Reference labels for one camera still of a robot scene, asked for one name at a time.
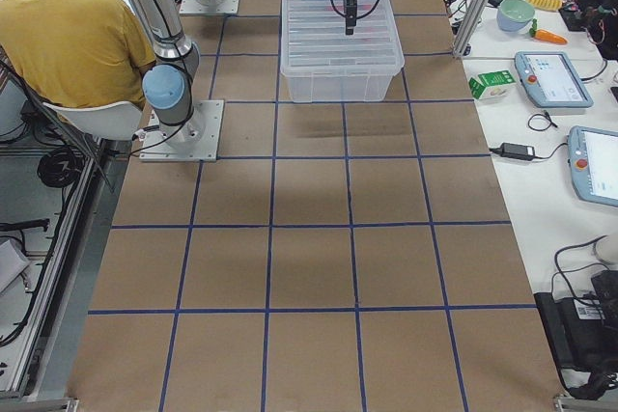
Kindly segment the clear plastic storage box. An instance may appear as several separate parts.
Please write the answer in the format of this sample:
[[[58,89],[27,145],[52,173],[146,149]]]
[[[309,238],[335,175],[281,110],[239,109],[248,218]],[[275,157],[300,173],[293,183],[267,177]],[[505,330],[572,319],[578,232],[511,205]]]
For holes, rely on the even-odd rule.
[[[404,65],[390,0],[358,0],[351,35],[330,0],[281,0],[280,71],[295,103],[382,101]]]

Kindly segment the black power adapter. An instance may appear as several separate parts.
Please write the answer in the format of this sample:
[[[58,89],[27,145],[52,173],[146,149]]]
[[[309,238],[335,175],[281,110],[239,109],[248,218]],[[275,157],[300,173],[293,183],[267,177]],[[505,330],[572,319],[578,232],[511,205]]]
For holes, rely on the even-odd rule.
[[[531,161],[536,158],[532,146],[503,142],[498,147],[490,148],[490,152],[500,157]]]

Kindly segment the toy carrot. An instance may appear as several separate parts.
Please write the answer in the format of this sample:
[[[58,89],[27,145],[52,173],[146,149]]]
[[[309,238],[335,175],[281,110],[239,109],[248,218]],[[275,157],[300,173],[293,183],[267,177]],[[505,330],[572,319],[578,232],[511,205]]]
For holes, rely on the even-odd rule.
[[[551,31],[540,29],[538,27],[538,21],[536,18],[532,20],[528,34],[533,40],[536,41],[542,41],[557,45],[566,45],[568,43],[568,41],[564,37],[552,33]]]

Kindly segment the green bowl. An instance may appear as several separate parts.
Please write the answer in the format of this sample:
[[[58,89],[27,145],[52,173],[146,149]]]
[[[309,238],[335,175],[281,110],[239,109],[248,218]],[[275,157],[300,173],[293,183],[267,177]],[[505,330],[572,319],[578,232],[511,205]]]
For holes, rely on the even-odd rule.
[[[524,28],[535,16],[535,8],[524,0],[503,0],[496,14],[498,28],[516,32]]]

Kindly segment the person in yellow shirt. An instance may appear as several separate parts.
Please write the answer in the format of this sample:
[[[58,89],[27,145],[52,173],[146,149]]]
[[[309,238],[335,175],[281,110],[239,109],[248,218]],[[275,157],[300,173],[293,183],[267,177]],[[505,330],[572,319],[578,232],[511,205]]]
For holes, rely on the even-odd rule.
[[[2,0],[1,46],[16,73],[55,105],[146,103],[142,79],[155,54],[123,0]]]

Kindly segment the toy corn yellow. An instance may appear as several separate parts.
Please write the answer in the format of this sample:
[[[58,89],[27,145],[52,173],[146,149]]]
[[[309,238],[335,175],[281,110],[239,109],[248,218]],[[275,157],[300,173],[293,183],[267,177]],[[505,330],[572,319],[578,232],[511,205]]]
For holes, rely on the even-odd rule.
[[[525,0],[530,5],[532,5],[535,9],[545,11],[545,12],[557,12],[559,11],[563,5],[563,0]]]

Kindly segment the upper teach pendant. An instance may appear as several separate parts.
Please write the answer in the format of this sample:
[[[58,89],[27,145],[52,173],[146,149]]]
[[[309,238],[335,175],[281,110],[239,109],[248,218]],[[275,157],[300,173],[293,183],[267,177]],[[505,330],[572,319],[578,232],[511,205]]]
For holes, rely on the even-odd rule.
[[[587,109],[594,104],[564,52],[520,51],[514,63],[520,83],[539,108]]]

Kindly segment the black device on table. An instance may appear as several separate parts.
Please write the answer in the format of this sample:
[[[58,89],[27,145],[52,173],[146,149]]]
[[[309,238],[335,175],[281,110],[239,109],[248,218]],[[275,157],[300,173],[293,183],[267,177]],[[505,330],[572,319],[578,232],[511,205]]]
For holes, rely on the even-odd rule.
[[[587,372],[588,380],[567,387],[577,399],[597,400],[617,388],[617,272],[591,278],[592,293],[555,300],[534,294],[535,303],[558,371]]]

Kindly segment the teach pendant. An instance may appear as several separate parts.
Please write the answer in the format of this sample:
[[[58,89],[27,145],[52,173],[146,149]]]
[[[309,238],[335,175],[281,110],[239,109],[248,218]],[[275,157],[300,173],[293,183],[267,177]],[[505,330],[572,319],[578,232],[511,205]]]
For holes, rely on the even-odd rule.
[[[539,108],[587,109],[594,104],[564,52],[520,51],[514,63],[520,83]]]
[[[574,126],[568,135],[569,166],[577,196],[617,206],[617,133]]]

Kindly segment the lower teach pendant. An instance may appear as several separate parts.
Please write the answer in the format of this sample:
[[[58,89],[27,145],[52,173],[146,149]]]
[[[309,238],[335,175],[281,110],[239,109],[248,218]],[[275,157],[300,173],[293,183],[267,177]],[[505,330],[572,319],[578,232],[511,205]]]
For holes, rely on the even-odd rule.
[[[568,135],[569,166],[577,196],[617,206],[617,133],[574,126]]]

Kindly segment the clear plastic box lid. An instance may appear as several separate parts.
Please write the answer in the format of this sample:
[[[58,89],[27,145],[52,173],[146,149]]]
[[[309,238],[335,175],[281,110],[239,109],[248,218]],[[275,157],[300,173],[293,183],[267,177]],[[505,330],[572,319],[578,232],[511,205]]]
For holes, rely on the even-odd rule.
[[[404,64],[390,0],[357,0],[345,34],[342,0],[281,0],[281,69],[286,76],[396,74]]]

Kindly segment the white chair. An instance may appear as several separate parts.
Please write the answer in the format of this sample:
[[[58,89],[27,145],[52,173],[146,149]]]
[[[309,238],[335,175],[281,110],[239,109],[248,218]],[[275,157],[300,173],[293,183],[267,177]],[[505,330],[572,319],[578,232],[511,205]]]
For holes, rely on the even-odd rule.
[[[142,110],[131,102],[120,101],[93,108],[58,106],[46,101],[25,82],[15,71],[4,48],[1,48],[1,67],[25,87],[28,96],[32,96],[38,104],[67,120],[83,133],[107,140],[131,141],[138,130]]]

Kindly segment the green milk carton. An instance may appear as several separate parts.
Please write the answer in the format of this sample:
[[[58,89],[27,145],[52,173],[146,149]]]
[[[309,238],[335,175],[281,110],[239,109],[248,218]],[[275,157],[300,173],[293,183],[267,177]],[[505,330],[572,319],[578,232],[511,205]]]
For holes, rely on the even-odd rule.
[[[479,73],[468,80],[468,86],[474,99],[484,100],[508,95],[516,79],[508,70]]]

